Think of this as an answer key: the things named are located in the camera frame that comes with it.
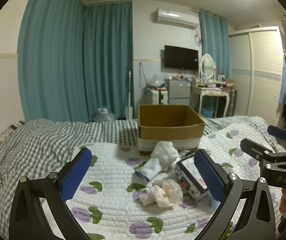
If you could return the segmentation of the packaged item with label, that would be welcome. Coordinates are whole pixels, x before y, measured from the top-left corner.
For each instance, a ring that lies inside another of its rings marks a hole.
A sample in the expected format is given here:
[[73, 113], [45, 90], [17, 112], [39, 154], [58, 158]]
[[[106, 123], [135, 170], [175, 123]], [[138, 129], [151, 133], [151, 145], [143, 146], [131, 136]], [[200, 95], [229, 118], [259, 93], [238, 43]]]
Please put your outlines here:
[[210, 191], [194, 164], [194, 153], [177, 161], [174, 171], [189, 197], [199, 201], [209, 195]]

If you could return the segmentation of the white sock blue trim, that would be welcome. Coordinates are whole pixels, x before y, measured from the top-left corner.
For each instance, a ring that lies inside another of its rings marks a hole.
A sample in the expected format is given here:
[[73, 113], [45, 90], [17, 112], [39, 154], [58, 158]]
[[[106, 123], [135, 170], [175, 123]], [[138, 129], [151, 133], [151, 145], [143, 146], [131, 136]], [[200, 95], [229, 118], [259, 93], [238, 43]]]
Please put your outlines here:
[[172, 142], [159, 141], [156, 143], [149, 160], [136, 170], [135, 174], [146, 181], [151, 181], [160, 172], [165, 172], [170, 167], [174, 167], [179, 159], [178, 150]]

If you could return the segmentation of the cream lace sock bundle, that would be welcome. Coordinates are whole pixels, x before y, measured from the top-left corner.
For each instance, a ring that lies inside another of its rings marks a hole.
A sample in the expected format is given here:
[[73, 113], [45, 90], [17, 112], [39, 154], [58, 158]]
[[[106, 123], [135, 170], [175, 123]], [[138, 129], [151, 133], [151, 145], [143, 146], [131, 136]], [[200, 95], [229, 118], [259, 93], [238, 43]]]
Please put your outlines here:
[[181, 186], [173, 179], [155, 181], [146, 193], [139, 195], [144, 206], [156, 203], [158, 207], [172, 207], [182, 203]]

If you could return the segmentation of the dark striped suitcase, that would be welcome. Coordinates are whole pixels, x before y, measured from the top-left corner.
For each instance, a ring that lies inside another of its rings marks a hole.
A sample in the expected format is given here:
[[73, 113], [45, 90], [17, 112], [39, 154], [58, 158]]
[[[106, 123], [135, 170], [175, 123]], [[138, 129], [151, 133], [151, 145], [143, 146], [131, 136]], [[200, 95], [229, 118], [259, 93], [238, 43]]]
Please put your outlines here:
[[237, 90], [236, 89], [229, 90], [229, 102], [226, 111], [226, 117], [234, 116], [236, 109], [236, 101], [237, 101]]

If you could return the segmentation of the blue laundry basket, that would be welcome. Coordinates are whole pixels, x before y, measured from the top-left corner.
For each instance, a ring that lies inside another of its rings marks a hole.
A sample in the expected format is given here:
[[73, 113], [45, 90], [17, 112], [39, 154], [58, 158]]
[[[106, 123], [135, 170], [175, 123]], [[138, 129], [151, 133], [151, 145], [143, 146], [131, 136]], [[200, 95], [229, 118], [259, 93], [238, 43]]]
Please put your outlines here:
[[213, 116], [214, 116], [214, 107], [213, 106], [202, 107], [201, 115], [203, 115], [206, 118], [213, 118]]

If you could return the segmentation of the grey checked bed sheet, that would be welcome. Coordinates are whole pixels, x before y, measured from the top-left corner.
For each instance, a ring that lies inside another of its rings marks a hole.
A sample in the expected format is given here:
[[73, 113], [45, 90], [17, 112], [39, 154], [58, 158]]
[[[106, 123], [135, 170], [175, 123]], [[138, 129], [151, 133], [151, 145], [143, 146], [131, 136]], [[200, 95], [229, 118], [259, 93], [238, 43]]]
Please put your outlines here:
[[93, 163], [67, 202], [93, 239], [194, 239], [210, 220], [210, 199], [185, 195], [181, 204], [145, 206], [139, 195], [148, 184], [135, 175], [147, 157], [137, 149], [136, 121], [104, 123], [29, 121], [0, 141], [0, 235], [8, 239], [11, 205], [18, 180], [46, 177], [60, 170], [83, 146]]

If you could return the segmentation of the white floral quilt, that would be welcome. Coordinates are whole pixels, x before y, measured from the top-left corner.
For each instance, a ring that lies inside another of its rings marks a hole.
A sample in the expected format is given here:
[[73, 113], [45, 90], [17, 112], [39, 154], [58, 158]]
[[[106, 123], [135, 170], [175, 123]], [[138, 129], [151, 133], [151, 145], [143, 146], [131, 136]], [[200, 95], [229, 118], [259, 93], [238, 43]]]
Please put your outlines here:
[[[283, 146], [268, 135], [267, 126], [260, 119], [207, 127], [200, 147], [226, 172], [254, 180], [259, 176], [259, 164], [240, 149], [244, 138], [274, 152], [284, 151]], [[178, 205], [144, 206], [139, 195], [146, 193], [155, 181], [173, 179], [177, 182], [178, 178], [173, 168], [160, 172], [151, 181], [139, 178], [135, 171], [148, 157], [139, 155], [134, 146], [94, 142], [85, 135], [47, 133], [41, 136], [38, 148], [45, 157], [45, 167], [59, 170], [82, 147], [91, 150], [92, 163], [67, 206], [89, 238], [194, 239], [212, 217], [216, 204], [211, 197], [196, 201], [186, 190]]]

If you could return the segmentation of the white sliding wardrobe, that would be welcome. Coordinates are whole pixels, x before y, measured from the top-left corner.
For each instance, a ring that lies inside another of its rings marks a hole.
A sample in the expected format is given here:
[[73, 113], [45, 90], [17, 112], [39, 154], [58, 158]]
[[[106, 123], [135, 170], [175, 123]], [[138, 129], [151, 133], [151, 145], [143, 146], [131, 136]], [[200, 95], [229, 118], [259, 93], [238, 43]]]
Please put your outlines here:
[[231, 79], [237, 90], [235, 115], [259, 116], [277, 125], [283, 76], [283, 42], [278, 26], [252, 28], [229, 35]]

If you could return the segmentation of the white dressing table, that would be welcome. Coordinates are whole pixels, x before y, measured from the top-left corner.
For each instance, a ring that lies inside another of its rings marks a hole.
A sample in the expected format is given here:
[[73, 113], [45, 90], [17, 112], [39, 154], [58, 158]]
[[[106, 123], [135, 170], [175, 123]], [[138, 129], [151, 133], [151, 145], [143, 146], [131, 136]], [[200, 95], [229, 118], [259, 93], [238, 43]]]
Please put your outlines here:
[[191, 86], [189, 106], [196, 112], [200, 113], [202, 108], [202, 100], [204, 96], [225, 97], [226, 103], [225, 103], [223, 117], [226, 117], [228, 104], [230, 102], [228, 89]]

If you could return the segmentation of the brown cardboard box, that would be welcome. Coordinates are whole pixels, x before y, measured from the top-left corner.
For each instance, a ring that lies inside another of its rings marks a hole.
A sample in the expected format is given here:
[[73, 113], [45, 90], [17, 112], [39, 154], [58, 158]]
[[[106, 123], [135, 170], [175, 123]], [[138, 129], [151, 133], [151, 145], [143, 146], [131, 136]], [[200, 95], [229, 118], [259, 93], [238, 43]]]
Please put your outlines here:
[[137, 146], [150, 155], [159, 141], [169, 141], [177, 150], [198, 148], [205, 123], [188, 105], [139, 105]]

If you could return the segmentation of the grey mini fridge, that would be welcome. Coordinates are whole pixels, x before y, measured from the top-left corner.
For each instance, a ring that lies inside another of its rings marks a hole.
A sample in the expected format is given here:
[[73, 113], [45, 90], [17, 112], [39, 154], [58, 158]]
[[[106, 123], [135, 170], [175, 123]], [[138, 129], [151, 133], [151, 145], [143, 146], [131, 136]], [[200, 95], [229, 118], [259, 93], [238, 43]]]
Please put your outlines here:
[[187, 80], [166, 80], [169, 105], [189, 105], [191, 83]]

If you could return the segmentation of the clear plastic bag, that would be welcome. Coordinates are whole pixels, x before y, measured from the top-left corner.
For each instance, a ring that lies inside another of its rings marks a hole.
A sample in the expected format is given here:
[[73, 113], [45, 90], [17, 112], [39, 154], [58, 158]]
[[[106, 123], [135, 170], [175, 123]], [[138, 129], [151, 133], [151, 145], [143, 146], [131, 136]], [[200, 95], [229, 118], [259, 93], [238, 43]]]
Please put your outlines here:
[[155, 73], [149, 82], [149, 85], [155, 88], [164, 86], [167, 75], [164, 73]]

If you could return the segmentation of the clear water jug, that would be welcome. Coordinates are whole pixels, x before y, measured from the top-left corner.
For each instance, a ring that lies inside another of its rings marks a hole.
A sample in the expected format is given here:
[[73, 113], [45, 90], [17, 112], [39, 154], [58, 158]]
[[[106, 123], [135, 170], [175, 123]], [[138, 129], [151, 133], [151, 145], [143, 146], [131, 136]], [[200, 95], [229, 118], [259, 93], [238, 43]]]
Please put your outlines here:
[[110, 113], [107, 108], [99, 108], [96, 116], [94, 118], [94, 122], [106, 122], [106, 121], [116, 121], [116, 118], [113, 113]]

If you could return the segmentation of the white air conditioner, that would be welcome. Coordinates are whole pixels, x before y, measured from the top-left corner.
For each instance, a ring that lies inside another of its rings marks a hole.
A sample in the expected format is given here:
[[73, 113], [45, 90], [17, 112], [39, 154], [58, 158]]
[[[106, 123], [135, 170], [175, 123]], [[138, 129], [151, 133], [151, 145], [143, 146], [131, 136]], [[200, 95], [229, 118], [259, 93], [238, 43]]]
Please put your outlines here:
[[196, 29], [199, 26], [199, 18], [194, 15], [160, 8], [156, 9], [155, 13], [157, 23], [176, 25], [189, 29]]

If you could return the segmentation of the large teal curtain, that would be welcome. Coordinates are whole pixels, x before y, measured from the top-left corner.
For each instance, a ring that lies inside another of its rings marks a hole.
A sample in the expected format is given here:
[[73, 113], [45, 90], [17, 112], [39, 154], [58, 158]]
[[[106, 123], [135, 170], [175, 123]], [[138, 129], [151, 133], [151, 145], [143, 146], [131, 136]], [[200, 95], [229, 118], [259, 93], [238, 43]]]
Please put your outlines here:
[[133, 62], [131, 2], [28, 0], [18, 37], [26, 120], [91, 122], [106, 107], [126, 116]]

